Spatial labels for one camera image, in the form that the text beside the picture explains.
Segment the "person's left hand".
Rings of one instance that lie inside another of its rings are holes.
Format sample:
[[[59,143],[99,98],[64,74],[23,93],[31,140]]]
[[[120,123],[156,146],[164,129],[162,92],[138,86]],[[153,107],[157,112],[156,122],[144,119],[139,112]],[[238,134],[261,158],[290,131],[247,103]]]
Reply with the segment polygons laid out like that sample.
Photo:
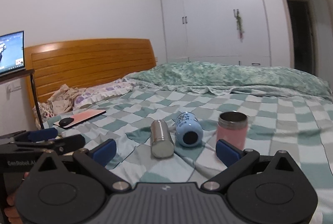
[[[8,223],[23,224],[15,205],[15,199],[17,189],[28,176],[29,172],[5,173],[4,175],[7,207],[3,211],[3,219]]]

